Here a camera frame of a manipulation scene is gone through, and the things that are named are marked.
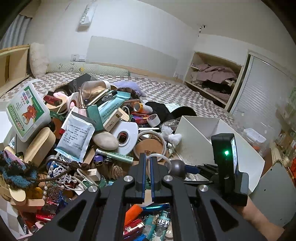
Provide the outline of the white crumpled tissue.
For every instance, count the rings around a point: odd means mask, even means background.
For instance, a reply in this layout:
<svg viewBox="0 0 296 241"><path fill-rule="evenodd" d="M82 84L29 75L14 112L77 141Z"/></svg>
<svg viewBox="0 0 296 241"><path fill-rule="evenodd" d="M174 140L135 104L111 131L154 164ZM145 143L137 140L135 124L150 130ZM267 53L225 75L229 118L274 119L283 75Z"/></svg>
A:
<svg viewBox="0 0 296 241"><path fill-rule="evenodd" d="M169 126L162 126L161 136L174 147L176 147L182 140L182 135L180 133L174 134Z"/></svg>

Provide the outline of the beige smooth stone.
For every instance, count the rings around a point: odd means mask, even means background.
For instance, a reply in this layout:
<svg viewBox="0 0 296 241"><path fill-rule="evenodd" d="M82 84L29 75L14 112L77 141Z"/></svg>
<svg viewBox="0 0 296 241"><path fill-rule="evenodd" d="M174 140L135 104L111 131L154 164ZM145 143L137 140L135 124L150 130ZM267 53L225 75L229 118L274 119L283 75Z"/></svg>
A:
<svg viewBox="0 0 296 241"><path fill-rule="evenodd" d="M109 132L95 133L92 140L96 146L106 151L112 151L119 147L118 140Z"/></svg>

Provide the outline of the white tape roll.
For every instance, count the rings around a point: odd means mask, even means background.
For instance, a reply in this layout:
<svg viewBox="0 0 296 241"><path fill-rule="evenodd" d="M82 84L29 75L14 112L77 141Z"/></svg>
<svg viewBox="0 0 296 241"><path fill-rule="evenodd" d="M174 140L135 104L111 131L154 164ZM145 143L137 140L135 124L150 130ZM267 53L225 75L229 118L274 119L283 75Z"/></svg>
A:
<svg viewBox="0 0 296 241"><path fill-rule="evenodd" d="M150 127L154 128L161 123L161 120L159 119L158 115L154 113L148 116L147 123Z"/></svg>

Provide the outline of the clear container white lid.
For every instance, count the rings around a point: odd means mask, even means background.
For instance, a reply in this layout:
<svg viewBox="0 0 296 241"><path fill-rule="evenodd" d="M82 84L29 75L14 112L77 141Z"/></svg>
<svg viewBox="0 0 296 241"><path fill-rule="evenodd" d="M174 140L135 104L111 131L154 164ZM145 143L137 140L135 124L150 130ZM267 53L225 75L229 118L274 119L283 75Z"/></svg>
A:
<svg viewBox="0 0 296 241"><path fill-rule="evenodd" d="M252 128L246 128L243 130L243 137L254 148L261 149L266 138Z"/></svg>

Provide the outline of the light wooden small box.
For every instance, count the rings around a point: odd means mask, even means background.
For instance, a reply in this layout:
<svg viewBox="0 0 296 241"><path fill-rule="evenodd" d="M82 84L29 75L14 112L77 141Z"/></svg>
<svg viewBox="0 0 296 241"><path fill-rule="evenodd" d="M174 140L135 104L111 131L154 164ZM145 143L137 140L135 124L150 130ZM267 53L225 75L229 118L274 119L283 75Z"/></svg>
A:
<svg viewBox="0 0 296 241"><path fill-rule="evenodd" d="M122 116L122 113L120 112L119 109L116 109L110 116L109 118L104 122L103 127L104 130L107 132L110 132L114 126L117 124L117 122L120 120Z"/></svg>

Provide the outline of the teal toothpaste box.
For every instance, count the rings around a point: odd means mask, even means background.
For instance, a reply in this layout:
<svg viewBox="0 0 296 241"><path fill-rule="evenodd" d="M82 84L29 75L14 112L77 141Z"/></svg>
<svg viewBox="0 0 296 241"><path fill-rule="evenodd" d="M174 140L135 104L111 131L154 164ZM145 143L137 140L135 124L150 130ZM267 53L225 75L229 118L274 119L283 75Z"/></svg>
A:
<svg viewBox="0 0 296 241"><path fill-rule="evenodd" d="M129 98L130 93L118 91L117 94L113 96L109 101L100 105L98 107L98 111L102 123L104 123L109 118L109 116Z"/></svg>

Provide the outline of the purple plush toy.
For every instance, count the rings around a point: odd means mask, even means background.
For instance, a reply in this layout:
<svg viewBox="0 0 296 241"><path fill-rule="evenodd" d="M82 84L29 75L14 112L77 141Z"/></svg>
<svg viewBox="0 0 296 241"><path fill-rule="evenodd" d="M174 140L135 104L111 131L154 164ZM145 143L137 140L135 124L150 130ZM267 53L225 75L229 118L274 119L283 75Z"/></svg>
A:
<svg viewBox="0 0 296 241"><path fill-rule="evenodd" d="M145 93L141 90L140 86L136 82L132 81L118 81L114 85L117 88L129 88L133 90L139 97L146 97Z"/></svg>

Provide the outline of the checkered bed sheet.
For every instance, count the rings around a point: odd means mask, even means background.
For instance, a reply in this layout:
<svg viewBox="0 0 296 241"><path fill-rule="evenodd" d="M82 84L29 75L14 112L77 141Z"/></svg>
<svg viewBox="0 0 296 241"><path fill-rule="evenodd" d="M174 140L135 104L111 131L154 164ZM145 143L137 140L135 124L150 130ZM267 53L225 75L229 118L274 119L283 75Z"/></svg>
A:
<svg viewBox="0 0 296 241"><path fill-rule="evenodd" d="M44 96L49 91L54 91L57 88L68 84L70 81L78 78L79 74L74 73L48 73L35 80L32 77L27 78L13 89L8 91L1 97L1 102L8 102L21 88L27 83L32 83L40 96ZM171 84L168 82L157 82L147 78L136 77L112 77L97 75L100 80L107 80L111 84L119 81L135 82L139 85L140 90L145 94L145 97L140 99L143 102L154 101L163 104L175 103L179 106L188 106L194 109L197 116L207 118L219 118L225 121L228 125L234 122L233 117L224 109L216 106L212 101L201 96L200 93L192 91L185 85Z"/></svg>

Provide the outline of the clear plastic cup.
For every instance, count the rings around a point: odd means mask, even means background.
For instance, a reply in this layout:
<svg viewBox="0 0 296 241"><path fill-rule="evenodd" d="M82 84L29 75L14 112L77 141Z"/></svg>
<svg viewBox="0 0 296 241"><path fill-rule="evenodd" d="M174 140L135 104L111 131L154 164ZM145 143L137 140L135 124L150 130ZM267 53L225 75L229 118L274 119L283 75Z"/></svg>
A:
<svg viewBox="0 0 296 241"><path fill-rule="evenodd" d="M106 89L110 89L110 83L105 80L86 81L81 86L84 99L93 99Z"/></svg>

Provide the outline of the wardrobe shelf with clothes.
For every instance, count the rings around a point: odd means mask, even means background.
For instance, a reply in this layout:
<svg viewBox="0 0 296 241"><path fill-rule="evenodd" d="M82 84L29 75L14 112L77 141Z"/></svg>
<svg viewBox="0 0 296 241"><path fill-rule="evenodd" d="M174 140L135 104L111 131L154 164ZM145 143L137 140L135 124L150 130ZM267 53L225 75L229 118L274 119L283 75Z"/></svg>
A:
<svg viewBox="0 0 296 241"><path fill-rule="evenodd" d="M230 111L238 94L243 66L215 55L195 52L184 84Z"/></svg>

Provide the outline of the crochet yarn piece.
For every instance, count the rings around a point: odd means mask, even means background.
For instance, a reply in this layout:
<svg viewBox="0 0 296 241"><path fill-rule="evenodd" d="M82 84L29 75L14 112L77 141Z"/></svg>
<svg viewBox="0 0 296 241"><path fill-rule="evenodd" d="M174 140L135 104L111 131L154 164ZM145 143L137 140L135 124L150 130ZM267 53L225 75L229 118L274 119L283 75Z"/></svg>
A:
<svg viewBox="0 0 296 241"><path fill-rule="evenodd" d="M1 151L1 175L6 184L15 189L29 189L38 185L37 168L24 163L7 150Z"/></svg>

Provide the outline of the white plastic box green label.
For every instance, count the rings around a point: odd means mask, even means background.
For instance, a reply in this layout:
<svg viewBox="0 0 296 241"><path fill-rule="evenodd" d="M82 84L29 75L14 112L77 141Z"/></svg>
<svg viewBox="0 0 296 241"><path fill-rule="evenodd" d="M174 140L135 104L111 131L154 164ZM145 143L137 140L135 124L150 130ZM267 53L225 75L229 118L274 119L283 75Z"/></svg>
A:
<svg viewBox="0 0 296 241"><path fill-rule="evenodd" d="M50 111L32 83L27 83L6 105L6 114L22 142L51 122Z"/></svg>

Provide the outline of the white fluffy pillow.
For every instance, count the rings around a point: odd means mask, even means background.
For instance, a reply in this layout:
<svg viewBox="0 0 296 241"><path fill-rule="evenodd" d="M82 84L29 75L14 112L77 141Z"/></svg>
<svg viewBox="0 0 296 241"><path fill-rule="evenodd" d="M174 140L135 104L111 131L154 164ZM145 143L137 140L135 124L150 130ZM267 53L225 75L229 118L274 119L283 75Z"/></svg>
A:
<svg viewBox="0 0 296 241"><path fill-rule="evenodd" d="M29 50L30 69L35 78L46 74L49 59L44 44L32 43Z"/></svg>

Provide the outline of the white air conditioner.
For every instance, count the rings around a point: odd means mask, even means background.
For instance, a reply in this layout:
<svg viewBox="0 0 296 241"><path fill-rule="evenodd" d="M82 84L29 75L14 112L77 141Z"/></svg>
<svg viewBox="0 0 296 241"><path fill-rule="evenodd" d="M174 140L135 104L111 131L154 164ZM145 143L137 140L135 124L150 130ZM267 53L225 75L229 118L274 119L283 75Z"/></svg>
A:
<svg viewBox="0 0 296 241"><path fill-rule="evenodd" d="M79 27L89 27L92 23L95 11L97 8L97 1L91 1L87 4L79 21Z"/></svg>

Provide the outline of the grey curtain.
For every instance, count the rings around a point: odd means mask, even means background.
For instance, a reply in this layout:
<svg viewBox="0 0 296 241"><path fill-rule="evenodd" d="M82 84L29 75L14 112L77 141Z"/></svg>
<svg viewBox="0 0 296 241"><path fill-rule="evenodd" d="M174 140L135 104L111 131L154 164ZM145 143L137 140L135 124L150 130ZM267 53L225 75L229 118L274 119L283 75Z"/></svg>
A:
<svg viewBox="0 0 296 241"><path fill-rule="evenodd" d="M18 15L1 39L1 49L23 45L25 34L32 18Z"/></svg>

